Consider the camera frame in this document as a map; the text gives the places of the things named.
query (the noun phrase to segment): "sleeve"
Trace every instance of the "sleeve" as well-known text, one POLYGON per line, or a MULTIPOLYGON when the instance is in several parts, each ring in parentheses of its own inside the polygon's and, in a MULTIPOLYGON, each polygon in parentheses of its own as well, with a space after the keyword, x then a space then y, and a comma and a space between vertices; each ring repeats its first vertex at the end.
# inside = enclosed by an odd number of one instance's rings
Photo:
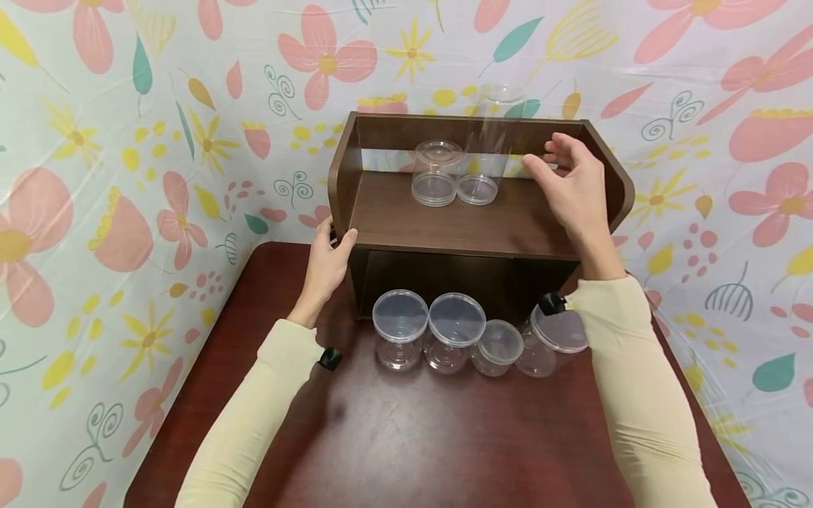
POLYGON ((246 500, 268 446, 323 348, 316 330, 280 319, 246 378, 203 439, 176 506, 237 507, 246 500))
POLYGON ((580 280, 567 301, 585 325, 613 454, 636 506, 716 506, 689 402, 637 280, 580 280))

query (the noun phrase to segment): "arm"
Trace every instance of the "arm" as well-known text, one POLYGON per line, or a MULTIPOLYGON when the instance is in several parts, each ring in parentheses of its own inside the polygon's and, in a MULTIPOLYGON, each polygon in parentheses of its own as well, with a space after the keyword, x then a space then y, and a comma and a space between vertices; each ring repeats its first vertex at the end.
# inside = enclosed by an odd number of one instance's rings
POLYGON ((311 376, 323 349, 313 328, 344 278, 357 232, 330 245, 331 219, 316 231, 302 295, 257 351, 257 361, 212 424, 189 466, 176 506, 238 507, 248 496, 268 446, 293 397, 311 376))
POLYGON ((548 162, 572 168, 566 177, 532 155, 524 161, 580 255, 585 279, 567 300, 585 325, 613 454, 636 506, 716 506, 689 403, 607 228, 603 165, 562 134, 546 149, 548 162))

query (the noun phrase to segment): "dark brown table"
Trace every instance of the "dark brown table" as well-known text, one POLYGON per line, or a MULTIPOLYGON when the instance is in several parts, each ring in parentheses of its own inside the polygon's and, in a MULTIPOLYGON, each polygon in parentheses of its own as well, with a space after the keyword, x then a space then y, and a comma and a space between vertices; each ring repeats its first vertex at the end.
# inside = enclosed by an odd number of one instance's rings
MULTIPOLYGON (((126 506, 171 506, 186 469, 268 330, 301 288, 307 246, 251 255, 126 506)), ((345 358, 315 367, 259 470, 246 506, 631 506, 615 467, 589 352, 549 379, 512 369, 496 379, 469 365, 440 376, 380 367, 372 323, 350 316, 339 288, 317 324, 345 358)), ((748 506, 688 386, 703 462, 721 508, 748 506)))

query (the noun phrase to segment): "hand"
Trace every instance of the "hand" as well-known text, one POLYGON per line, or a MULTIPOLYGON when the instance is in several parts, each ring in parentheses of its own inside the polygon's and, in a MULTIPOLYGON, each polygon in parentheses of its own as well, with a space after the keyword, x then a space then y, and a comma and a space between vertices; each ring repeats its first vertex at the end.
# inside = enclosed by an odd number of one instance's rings
POLYGON ((288 321, 301 324, 305 328, 313 328, 322 307, 344 280, 350 251, 359 237, 359 232, 351 229, 341 239, 341 244, 334 249, 330 245, 332 227, 333 217, 328 217, 316 229, 302 294, 288 317, 288 321))
POLYGON ((557 132, 545 143, 545 162, 525 155, 523 164, 537 181, 556 219, 564 226, 584 267, 585 279, 612 280, 626 275, 607 225, 604 164, 584 143, 557 132), (560 176, 545 163, 570 168, 560 176))

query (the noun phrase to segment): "floral backdrop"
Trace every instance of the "floral backdrop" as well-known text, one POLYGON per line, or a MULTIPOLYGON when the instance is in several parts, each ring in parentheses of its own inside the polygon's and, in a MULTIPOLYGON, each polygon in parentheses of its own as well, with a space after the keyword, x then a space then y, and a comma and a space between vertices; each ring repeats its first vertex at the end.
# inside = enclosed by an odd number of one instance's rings
POLYGON ((637 188, 616 244, 743 489, 809 506, 810 20, 805 0, 5 0, 0 506, 119 506, 250 251, 328 214, 347 112, 470 115, 493 81, 613 147, 637 188))

